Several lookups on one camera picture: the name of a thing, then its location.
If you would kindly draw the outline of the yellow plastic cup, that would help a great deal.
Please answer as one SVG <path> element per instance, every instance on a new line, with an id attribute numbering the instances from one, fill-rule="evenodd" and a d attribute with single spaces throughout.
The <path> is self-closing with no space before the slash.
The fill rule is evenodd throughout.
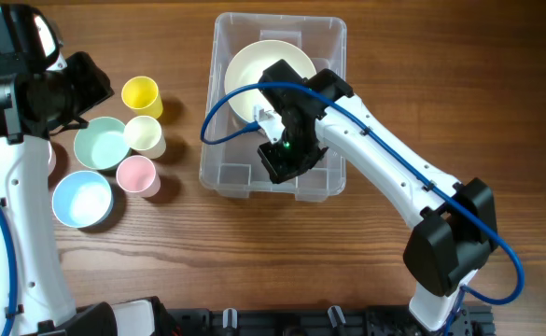
<path id="1" fill-rule="evenodd" d="M 150 77 L 129 79 L 121 90 L 121 99 L 138 116 L 158 119 L 163 112 L 158 84 Z"/>

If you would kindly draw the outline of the mint green plastic bowl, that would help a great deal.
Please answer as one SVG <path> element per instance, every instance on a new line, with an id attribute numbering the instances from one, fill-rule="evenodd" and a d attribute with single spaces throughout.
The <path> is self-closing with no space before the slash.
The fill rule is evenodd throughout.
<path id="1" fill-rule="evenodd" d="M 110 171 L 131 154 L 123 133 L 125 124 L 115 118 L 92 119 L 86 129 L 77 132 L 74 152 L 77 160 L 87 168 Z"/>

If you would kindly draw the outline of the cream plastic cup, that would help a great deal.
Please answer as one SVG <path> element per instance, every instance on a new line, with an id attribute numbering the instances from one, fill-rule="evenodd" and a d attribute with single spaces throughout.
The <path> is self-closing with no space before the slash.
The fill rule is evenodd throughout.
<path id="1" fill-rule="evenodd" d="M 149 159 L 161 157 L 166 150 L 162 127 L 150 116 L 131 119 L 124 127 L 123 137 L 131 149 Z"/>

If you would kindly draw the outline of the large cream plastic bowl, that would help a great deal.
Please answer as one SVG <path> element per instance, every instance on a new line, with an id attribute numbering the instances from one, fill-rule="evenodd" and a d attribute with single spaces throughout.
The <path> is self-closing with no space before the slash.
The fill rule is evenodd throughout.
<path id="1" fill-rule="evenodd" d="M 225 93 L 258 83 L 263 71 L 279 60 L 285 60 L 301 77 L 315 74 L 314 63 L 298 47 L 281 40 L 262 40 L 244 47 L 231 59 L 224 80 Z M 254 120 L 255 105 L 273 109 L 257 90 L 238 94 L 230 98 L 229 104 L 243 123 Z"/>

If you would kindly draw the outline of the pink plastic cup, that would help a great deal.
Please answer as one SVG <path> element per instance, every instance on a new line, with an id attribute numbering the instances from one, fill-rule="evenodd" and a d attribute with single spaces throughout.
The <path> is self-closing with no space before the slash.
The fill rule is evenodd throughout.
<path id="1" fill-rule="evenodd" d="M 123 160 L 116 171 L 118 185 L 127 193 L 149 198 L 161 188 L 161 180 L 151 159 L 134 155 Z"/>

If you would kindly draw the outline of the light blue plastic bowl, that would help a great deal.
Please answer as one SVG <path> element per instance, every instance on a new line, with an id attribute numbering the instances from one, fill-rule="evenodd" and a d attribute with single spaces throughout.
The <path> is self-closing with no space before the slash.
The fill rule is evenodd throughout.
<path id="1" fill-rule="evenodd" d="M 93 171 L 77 171 L 64 177 L 52 195 L 54 216 L 65 226 L 85 229 L 103 222 L 114 205 L 108 181 Z"/>

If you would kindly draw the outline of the dark blue plastic bowl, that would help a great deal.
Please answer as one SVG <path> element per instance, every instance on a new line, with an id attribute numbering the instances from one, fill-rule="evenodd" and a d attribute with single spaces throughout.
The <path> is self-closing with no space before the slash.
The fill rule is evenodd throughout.
<path id="1" fill-rule="evenodd" d="M 255 120 L 252 120 L 245 124 L 245 126 L 240 130 L 240 133 L 257 132 L 259 129 L 260 129 L 259 124 Z"/>

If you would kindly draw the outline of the white plastic bowl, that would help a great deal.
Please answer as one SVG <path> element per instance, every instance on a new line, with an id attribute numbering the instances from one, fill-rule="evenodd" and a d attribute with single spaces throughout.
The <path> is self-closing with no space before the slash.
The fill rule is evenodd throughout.
<path id="1" fill-rule="evenodd" d="M 51 175 L 56 167 L 56 153 L 52 143 L 49 143 L 49 175 Z"/>

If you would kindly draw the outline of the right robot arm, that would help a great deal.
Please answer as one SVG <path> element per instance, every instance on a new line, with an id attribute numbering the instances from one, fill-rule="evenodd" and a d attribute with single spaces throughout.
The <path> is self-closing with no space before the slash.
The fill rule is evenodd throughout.
<path id="1" fill-rule="evenodd" d="M 455 308 L 457 290 L 497 245 L 436 192 L 442 190 L 495 230 L 492 190 L 479 178 L 463 185 L 420 158 L 329 69 L 306 78 L 279 60 L 257 79 L 285 128 L 258 149 L 271 181 L 280 184 L 306 173 L 329 149 L 350 161 L 411 228 L 403 254 L 416 280 L 409 311 L 426 330 L 442 329 Z"/>

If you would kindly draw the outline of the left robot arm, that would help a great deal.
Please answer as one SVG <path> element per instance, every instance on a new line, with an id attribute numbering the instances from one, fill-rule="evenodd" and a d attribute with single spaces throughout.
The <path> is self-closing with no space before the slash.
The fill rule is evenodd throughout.
<path id="1" fill-rule="evenodd" d="M 83 51 L 62 56 L 45 16 L 0 5 L 0 335 L 113 335 L 105 302 L 76 307 L 49 204 L 49 140 L 87 127 L 108 76 Z"/>

